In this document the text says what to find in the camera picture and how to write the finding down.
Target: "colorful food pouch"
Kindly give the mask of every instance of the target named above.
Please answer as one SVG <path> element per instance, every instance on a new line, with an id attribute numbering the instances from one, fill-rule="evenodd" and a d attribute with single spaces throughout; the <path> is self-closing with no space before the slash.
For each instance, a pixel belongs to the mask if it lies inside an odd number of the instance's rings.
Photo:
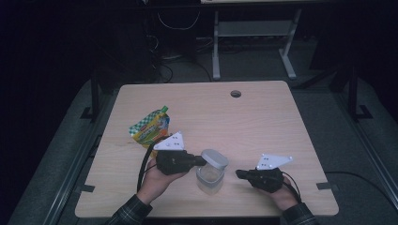
<path id="1" fill-rule="evenodd" d="M 170 122 L 167 110 L 167 106 L 163 106 L 161 110 L 150 113 L 136 125 L 131 126 L 129 130 L 131 137 L 144 148 L 148 148 L 158 138 L 167 135 Z"/>

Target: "sleeve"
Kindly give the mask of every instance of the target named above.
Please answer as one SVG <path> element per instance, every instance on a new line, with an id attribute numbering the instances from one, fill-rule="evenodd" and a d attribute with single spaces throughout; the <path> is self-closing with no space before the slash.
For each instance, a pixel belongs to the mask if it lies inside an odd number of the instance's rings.
<path id="1" fill-rule="evenodd" d="M 136 195 L 132 196 L 114 215 L 105 223 L 106 225 L 141 224 L 152 210 L 152 206 L 141 202 Z"/>
<path id="2" fill-rule="evenodd" d="M 282 217 L 288 225 L 319 225 L 318 221 L 305 203 L 286 209 Z"/>

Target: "table top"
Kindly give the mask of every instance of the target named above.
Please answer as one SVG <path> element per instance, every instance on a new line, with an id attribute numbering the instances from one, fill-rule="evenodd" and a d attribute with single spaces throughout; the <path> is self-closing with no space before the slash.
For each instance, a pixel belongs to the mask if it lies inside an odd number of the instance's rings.
<path id="1" fill-rule="evenodd" d="M 238 90 L 241 97 L 231 97 Z M 223 186 L 215 195 L 196 185 L 195 168 L 152 203 L 154 218 L 277 217 L 281 212 L 235 170 L 252 170 L 261 154 L 291 156 L 280 169 L 296 180 L 302 200 L 319 216 L 338 205 L 299 110 L 285 82 L 132 84 L 120 89 L 99 149 L 76 206 L 80 218 L 110 217 L 135 192 L 145 149 L 129 127 L 166 105 L 169 132 L 181 131 L 185 148 L 200 155 L 215 149 L 226 156 Z"/>

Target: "clear plastic cup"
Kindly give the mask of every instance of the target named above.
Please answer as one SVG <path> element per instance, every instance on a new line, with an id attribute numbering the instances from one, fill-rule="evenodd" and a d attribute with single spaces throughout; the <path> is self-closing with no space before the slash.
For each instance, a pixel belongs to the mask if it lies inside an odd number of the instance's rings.
<path id="1" fill-rule="evenodd" d="M 204 150 L 202 158 L 207 161 L 207 164 L 196 169 L 197 185 L 206 194 L 213 195 L 222 187 L 228 159 L 213 149 Z"/>

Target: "gray carpet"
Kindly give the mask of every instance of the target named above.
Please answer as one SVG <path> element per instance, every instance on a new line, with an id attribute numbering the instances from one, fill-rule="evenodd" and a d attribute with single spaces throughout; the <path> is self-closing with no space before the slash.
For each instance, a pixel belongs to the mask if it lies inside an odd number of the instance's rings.
<path id="1" fill-rule="evenodd" d="M 320 72 L 308 69 L 315 46 L 315 40 L 294 42 L 289 55 L 298 74 L 295 81 L 290 81 L 285 74 L 277 52 L 280 47 L 278 42 L 221 54 L 222 82 L 282 80 L 291 86 L 300 84 Z M 212 71 L 210 52 L 198 54 L 197 64 L 184 58 L 163 63 L 173 71 L 172 83 L 208 82 L 208 73 L 211 75 Z M 163 79 L 167 80 L 172 75 L 171 70 L 166 67 L 161 69 Z M 324 171 L 346 172 L 327 173 L 340 212 L 333 217 L 320 217 L 319 221 L 322 224 L 396 224 L 397 210 L 386 198 L 365 180 L 347 173 L 360 175 L 384 190 L 360 138 L 363 131 L 395 182 L 398 182 L 398 126 L 378 102 L 374 90 L 362 81 L 359 85 L 359 104 L 366 105 L 374 119 L 354 123 L 345 110 L 346 90 L 342 94 L 331 93 L 328 89 L 331 78 L 306 90 L 292 90 Z M 9 224 L 43 224 L 70 166 L 74 165 L 76 151 L 85 145 L 85 148 L 93 149 L 91 154 L 95 155 L 93 145 L 96 142 L 84 141 L 95 140 L 103 131 L 117 91 L 113 95 L 101 95 L 101 116 L 95 123 L 90 123 L 80 118 L 84 108 L 90 106 L 89 90 L 90 82 L 87 82 L 70 106 Z M 59 215 L 54 217 L 55 223 L 52 224 L 101 224 L 104 221 L 74 216 L 79 190 L 91 162 L 92 158 L 88 157 L 75 185 L 73 181 L 74 188 L 66 193 L 68 200 L 60 203 Z"/>

